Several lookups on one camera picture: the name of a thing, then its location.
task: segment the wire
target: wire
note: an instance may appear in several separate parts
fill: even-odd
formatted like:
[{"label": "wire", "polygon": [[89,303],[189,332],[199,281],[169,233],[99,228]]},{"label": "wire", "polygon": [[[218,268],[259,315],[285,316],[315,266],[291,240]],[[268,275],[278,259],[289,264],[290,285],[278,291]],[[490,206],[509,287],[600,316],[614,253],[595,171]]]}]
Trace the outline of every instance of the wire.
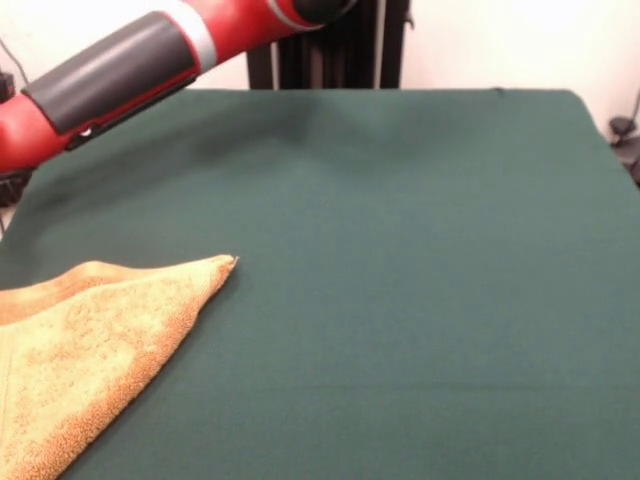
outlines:
[{"label": "wire", "polygon": [[636,106],[633,108],[633,113],[631,114],[631,120],[635,120],[640,113],[640,90],[638,90],[638,96],[636,97]]},{"label": "wire", "polygon": [[22,63],[20,63],[20,60],[18,60],[18,58],[13,54],[11,49],[7,46],[7,44],[5,43],[5,41],[2,38],[0,38],[0,47],[2,47],[2,49],[7,54],[7,56],[16,65],[16,67],[18,67],[18,71],[20,72],[20,76],[22,77],[22,81],[24,82],[25,85],[27,85],[29,83],[29,77],[27,76],[26,72],[24,71],[24,67],[22,66]]}]

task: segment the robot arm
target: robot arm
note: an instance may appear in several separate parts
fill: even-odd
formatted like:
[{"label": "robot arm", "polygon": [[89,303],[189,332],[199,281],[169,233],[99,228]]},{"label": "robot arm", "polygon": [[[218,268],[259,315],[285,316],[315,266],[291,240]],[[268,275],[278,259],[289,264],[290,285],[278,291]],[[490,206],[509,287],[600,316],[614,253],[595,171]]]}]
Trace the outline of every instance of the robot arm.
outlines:
[{"label": "robot arm", "polygon": [[73,150],[226,60],[321,28],[356,0],[172,0],[0,105],[0,177]]}]

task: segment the black metal frame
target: black metal frame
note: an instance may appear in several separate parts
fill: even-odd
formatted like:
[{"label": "black metal frame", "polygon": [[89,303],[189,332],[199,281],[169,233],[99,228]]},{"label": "black metal frame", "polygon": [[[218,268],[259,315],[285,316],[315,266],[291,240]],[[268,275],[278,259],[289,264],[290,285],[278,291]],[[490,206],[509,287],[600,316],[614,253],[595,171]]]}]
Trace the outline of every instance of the black metal frame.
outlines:
[{"label": "black metal frame", "polygon": [[[380,88],[399,88],[410,0],[386,1],[381,52],[376,50],[379,1],[360,0],[343,18],[324,29],[279,41],[277,62],[270,46],[249,52],[251,89],[375,88],[378,56]],[[279,85],[273,81],[274,63],[279,66]]]}]

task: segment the towel fold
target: towel fold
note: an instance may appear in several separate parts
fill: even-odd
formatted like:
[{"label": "towel fold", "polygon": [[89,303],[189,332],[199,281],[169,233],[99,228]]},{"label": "towel fold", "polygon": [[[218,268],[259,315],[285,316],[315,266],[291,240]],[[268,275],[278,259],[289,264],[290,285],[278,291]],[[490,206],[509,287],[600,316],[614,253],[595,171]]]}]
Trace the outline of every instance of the towel fold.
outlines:
[{"label": "towel fold", "polygon": [[235,263],[89,262],[0,292],[0,480],[57,478],[158,373]]}]

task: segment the green tablecloth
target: green tablecloth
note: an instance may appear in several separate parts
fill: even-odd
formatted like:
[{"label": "green tablecloth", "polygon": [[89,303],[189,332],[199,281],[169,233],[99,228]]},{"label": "green tablecloth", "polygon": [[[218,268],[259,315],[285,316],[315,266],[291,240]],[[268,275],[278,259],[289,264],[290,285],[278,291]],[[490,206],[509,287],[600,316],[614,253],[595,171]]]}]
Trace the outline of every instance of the green tablecloth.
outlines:
[{"label": "green tablecloth", "polygon": [[185,92],[43,167],[0,288],[241,263],[76,479],[635,479],[637,192],[567,92]]}]

